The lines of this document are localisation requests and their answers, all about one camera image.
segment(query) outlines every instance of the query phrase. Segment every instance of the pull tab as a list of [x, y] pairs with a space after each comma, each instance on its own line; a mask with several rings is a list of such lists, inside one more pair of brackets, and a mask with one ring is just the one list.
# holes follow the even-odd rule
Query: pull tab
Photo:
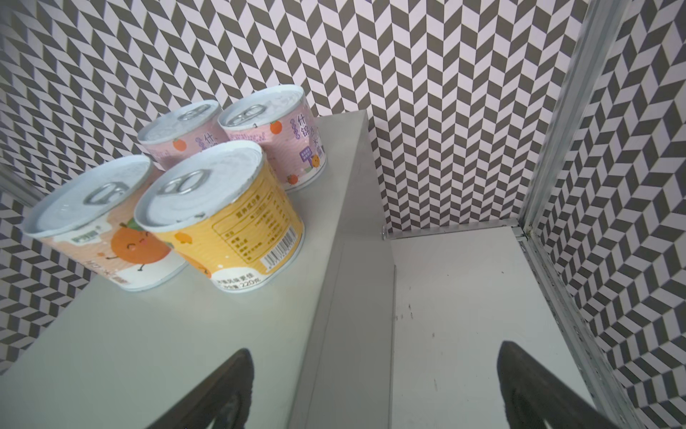
[[[113, 196], [120, 196], [124, 192], [128, 191], [129, 187], [125, 183], [122, 182], [109, 182], [105, 183], [101, 187], [97, 188], [95, 191], [91, 192], [88, 194], [86, 198], [84, 198], [84, 204], [85, 205], [105, 205], [109, 204], [112, 202], [112, 197]], [[100, 196], [97, 200], [94, 200], [94, 198], [98, 195], [100, 195], [102, 192], [107, 191], [107, 194], [104, 194], [103, 196]]]
[[[184, 189], [184, 185], [186, 184], [187, 181], [191, 180], [193, 177], [198, 177], [198, 179], [190, 184], [187, 188]], [[167, 182], [164, 186], [160, 188], [159, 191], [157, 191], [158, 195], [183, 195], [183, 194], [188, 194], [189, 192], [195, 191], [197, 188], [202, 186], [205, 181], [207, 181], [207, 178], [210, 177], [210, 170], [205, 170], [205, 169], [200, 169], [196, 170], [192, 173], [184, 174], [181, 177], [177, 177], [174, 180], [171, 180]]]
[[264, 106], [263, 104], [253, 104], [252, 106], [248, 107], [246, 110], [240, 112], [238, 115], [231, 118], [231, 120], [229, 122], [227, 122], [226, 125], [227, 126], [240, 125], [246, 121], [251, 120], [252, 118], [256, 117], [257, 115], [261, 115], [262, 113], [264, 113], [265, 110], [267, 110], [267, 106]]
[[202, 106], [198, 106], [193, 110], [187, 111], [183, 115], [178, 117], [179, 121], [188, 121], [189, 119], [193, 119], [194, 117], [198, 116], [200, 113], [206, 111], [207, 109], [210, 108], [209, 104], [203, 104]]

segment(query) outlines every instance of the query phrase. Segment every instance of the chevron wallpaper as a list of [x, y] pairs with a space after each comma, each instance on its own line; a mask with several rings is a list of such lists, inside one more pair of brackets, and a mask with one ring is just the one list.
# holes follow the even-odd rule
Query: chevron wallpaper
[[392, 229], [515, 217], [587, 0], [6, 0], [3, 162], [44, 192], [201, 99], [366, 109]]
[[648, 428], [686, 426], [686, 1], [634, 0], [539, 231]]
[[23, 212], [0, 192], [0, 375], [91, 279], [81, 264], [24, 237]]

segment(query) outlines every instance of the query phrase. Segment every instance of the cartoon orange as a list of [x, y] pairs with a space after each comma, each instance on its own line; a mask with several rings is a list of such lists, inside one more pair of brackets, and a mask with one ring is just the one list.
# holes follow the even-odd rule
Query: cartoon orange
[[174, 140], [174, 142], [173, 142], [172, 144], [174, 145], [174, 149], [176, 149], [176, 150], [179, 151], [179, 152], [183, 152], [183, 151], [186, 150], [186, 148], [188, 147], [188, 146], [186, 145], [186, 142], [183, 141], [183, 140], [181, 140], [181, 139], [179, 139], [179, 140]]
[[174, 234], [174, 238], [176, 238], [181, 244], [193, 244], [193, 238], [186, 233], [176, 233]]
[[269, 130], [273, 134], [279, 134], [282, 129], [283, 129], [283, 125], [281, 125], [281, 122], [279, 122], [279, 121], [274, 121], [274, 122], [272, 122], [272, 125], [269, 125]]
[[183, 253], [179, 253], [179, 255], [183, 256], [183, 259], [187, 260], [189, 264], [191, 264], [196, 270], [200, 271], [201, 273], [204, 273], [208, 279], [212, 278], [212, 273], [204, 267], [200, 262], [196, 261], [192, 257], [188, 255], [184, 255]]
[[152, 264], [162, 260], [172, 251], [170, 247], [147, 231], [139, 231], [120, 224], [121, 228], [112, 236], [112, 250], [115, 255], [132, 264]]

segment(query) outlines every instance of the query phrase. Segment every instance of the tin can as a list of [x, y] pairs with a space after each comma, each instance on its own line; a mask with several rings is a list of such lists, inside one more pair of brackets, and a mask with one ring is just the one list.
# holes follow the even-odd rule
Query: tin can
[[327, 164], [319, 128], [297, 85], [278, 85], [238, 100], [219, 116], [228, 140], [250, 140], [266, 152], [283, 189], [312, 182]]
[[21, 228], [125, 290], [153, 288], [186, 264], [133, 218], [138, 200], [161, 175], [145, 155], [115, 159], [42, 199]]
[[305, 230], [252, 141], [179, 163], [143, 195], [134, 217], [226, 292], [273, 278], [295, 259]]
[[217, 123], [221, 112], [214, 100], [189, 104], [143, 127], [138, 141], [168, 170], [191, 155], [226, 141], [226, 133]]

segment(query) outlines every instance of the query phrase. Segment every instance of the can lid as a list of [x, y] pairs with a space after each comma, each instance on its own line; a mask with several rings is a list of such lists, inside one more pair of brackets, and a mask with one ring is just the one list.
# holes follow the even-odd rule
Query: can lid
[[298, 85], [277, 85], [257, 91], [226, 108], [219, 116], [219, 124], [236, 131], [271, 124], [292, 112], [304, 94], [305, 90]]
[[152, 169], [145, 155], [124, 156], [98, 165], [38, 202], [21, 229], [30, 237], [42, 238], [82, 227], [127, 199]]
[[203, 150], [157, 179], [138, 202], [134, 218], [151, 232], [201, 222], [236, 201], [264, 162], [262, 149], [253, 141], [236, 140]]
[[215, 100], [204, 100], [162, 115], [138, 132], [138, 141], [154, 145], [174, 140], [195, 130], [220, 110]]

